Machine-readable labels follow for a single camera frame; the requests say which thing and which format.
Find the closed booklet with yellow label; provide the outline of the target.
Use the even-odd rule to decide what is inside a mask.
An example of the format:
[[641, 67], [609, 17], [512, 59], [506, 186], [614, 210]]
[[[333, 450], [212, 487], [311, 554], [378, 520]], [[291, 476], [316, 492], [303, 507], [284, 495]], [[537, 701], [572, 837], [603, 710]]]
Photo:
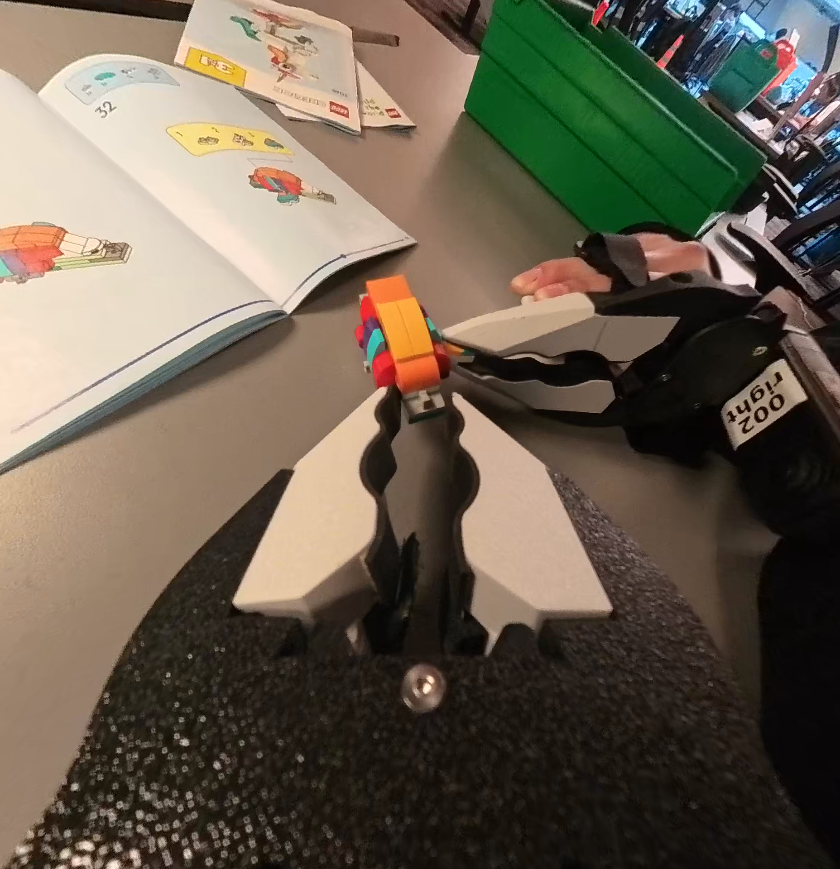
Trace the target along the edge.
[[196, 1], [175, 64], [361, 133], [352, 32], [312, 10], [268, 1]]

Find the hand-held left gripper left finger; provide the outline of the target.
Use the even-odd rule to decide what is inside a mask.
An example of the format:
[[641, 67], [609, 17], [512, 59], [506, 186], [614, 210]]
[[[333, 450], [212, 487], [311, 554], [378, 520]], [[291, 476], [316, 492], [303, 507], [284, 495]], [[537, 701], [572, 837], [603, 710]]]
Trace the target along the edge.
[[370, 651], [365, 617], [397, 600], [400, 549], [384, 493], [396, 470], [401, 398], [376, 390], [295, 464], [235, 592], [236, 610], [340, 629], [353, 653]]

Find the open pale blue instruction booklet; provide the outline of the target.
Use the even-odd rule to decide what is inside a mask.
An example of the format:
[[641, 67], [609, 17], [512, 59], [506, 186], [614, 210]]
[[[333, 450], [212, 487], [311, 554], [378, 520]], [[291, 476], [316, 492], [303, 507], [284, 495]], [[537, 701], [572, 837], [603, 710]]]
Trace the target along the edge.
[[0, 70], [0, 475], [414, 238], [232, 87]]

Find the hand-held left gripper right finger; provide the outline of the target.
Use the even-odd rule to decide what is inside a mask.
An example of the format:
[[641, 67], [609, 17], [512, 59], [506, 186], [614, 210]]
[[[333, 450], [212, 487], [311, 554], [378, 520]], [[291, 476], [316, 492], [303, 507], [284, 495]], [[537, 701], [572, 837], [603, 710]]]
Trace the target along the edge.
[[463, 613], [491, 655], [513, 625], [606, 620], [613, 606], [546, 465], [464, 397], [453, 394], [456, 459], [468, 473], [458, 518]]

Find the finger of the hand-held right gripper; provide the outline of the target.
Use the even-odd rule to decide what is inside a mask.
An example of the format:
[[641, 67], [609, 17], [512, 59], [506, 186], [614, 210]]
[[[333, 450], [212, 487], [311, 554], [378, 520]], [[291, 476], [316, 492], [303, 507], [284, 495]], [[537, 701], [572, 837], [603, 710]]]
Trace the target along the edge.
[[662, 343], [674, 316], [603, 314], [597, 301], [611, 297], [570, 294], [525, 302], [465, 320], [442, 331], [449, 343], [500, 359], [534, 354], [546, 359], [574, 352], [631, 362]]
[[617, 397], [613, 384], [607, 380], [556, 386], [537, 379], [511, 381], [495, 375], [478, 374], [466, 366], [457, 366], [456, 373], [475, 385], [537, 411], [601, 414]]

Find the dark slat-back chair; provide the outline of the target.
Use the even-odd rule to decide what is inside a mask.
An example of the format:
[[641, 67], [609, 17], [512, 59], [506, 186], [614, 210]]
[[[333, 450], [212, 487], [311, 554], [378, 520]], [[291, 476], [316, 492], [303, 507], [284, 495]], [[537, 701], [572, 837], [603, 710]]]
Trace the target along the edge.
[[783, 232], [796, 219], [840, 201], [840, 160], [820, 168], [798, 188], [779, 170], [767, 169], [770, 175], [763, 234], [768, 239]]

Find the person's black top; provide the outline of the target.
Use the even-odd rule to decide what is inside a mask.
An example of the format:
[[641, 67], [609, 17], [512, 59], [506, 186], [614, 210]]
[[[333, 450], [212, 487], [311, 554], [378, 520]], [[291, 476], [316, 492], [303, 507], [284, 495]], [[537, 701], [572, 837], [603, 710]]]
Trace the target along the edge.
[[757, 601], [762, 739], [840, 867], [840, 542], [780, 539], [763, 561]]

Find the green plastic bin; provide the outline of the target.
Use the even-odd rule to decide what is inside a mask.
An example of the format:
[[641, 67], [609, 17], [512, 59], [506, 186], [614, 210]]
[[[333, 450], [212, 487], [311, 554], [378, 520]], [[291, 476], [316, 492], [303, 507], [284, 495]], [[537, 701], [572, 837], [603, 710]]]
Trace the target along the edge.
[[733, 113], [747, 108], [779, 71], [777, 46], [741, 41], [708, 82], [708, 94]]
[[584, 227], [696, 235], [768, 158], [583, 2], [494, 2], [464, 109]]

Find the orange red toy brick model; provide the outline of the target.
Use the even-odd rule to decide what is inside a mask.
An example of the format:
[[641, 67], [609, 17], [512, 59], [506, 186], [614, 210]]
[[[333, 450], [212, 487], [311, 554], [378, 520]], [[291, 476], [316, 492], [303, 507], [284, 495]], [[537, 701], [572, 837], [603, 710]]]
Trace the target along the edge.
[[355, 338], [374, 385], [397, 392], [408, 422], [445, 411], [442, 384], [458, 350], [444, 340], [404, 276], [366, 282]]

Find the small folded paper leaflet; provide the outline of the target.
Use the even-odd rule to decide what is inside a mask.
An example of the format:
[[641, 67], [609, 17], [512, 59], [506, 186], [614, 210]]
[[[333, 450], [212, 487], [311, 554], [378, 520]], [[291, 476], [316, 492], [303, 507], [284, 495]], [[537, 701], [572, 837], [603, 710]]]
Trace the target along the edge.
[[[408, 117], [404, 109], [385, 92], [379, 82], [358, 60], [355, 60], [355, 73], [361, 130], [366, 128], [413, 129], [415, 127], [414, 122]], [[326, 124], [335, 129], [352, 132], [332, 119], [308, 114], [306, 110], [296, 110], [280, 100], [274, 101], [274, 104], [289, 120]]]

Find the person's right hand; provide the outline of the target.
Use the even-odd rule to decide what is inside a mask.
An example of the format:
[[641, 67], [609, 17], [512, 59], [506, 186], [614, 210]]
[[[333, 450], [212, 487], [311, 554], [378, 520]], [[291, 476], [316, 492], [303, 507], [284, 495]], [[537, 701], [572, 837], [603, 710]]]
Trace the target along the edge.
[[[643, 271], [650, 281], [690, 271], [712, 274], [714, 260], [701, 242], [677, 241], [658, 233], [638, 233], [632, 238], [643, 251]], [[514, 277], [510, 286], [518, 296], [540, 301], [568, 294], [608, 293], [614, 280], [580, 256], [572, 256], [539, 263]]]

